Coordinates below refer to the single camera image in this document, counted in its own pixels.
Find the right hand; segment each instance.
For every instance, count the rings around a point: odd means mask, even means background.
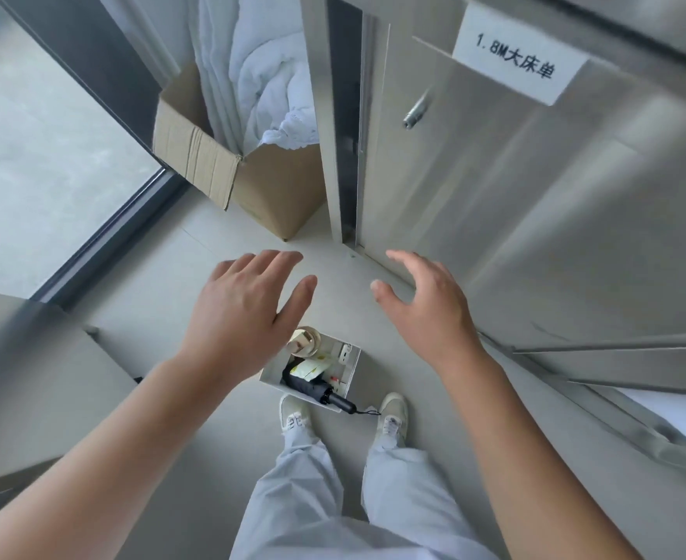
[[[412,252],[388,250],[387,257],[403,263],[413,275],[413,302],[398,299],[382,281],[373,282],[371,290],[413,352],[442,378],[451,369],[485,357],[468,301],[447,268]]]

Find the leg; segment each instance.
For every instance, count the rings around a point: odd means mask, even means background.
[[[230,560],[242,560],[269,540],[304,525],[339,517],[343,486],[327,448],[315,436],[300,399],[281,399],[284,449],[255,486]]]
[[[405,448],[407,406],[387,395],[364,470],[369,522],[450,558],[494,558],[478,543],[425,451]]]

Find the shoe lace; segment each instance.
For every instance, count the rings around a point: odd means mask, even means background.
[[[385,436],[395,436],[400,430],[401,421],[395,416],[385,416],[385,425],[382,428],[382,433]]]

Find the hand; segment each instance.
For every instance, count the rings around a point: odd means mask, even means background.
[[[200,291],[175,359],[229,388],[258,372],[289,341],[312,302],[317,277],[307,275],[277,312],[283,285],[301,260],[299,252],[265,250],[219,263]]]
[[[483,350],[468,301],[447,268],[412,252],[388,250],[387,257],[403,263],[415,280],[415,297],[405,304],[382,281],[371,284],[374,299],[413,352],[444,377],[455,363],[482,357]]]

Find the forearm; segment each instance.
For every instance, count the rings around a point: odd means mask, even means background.
[[[640,558],[553,449],[496,361],[473,350],[439,372],[470,434],[513,558]]]
[[[104,422],[0,512],[0,560],[114,558],[180,450],[230,386],[156,367]]]

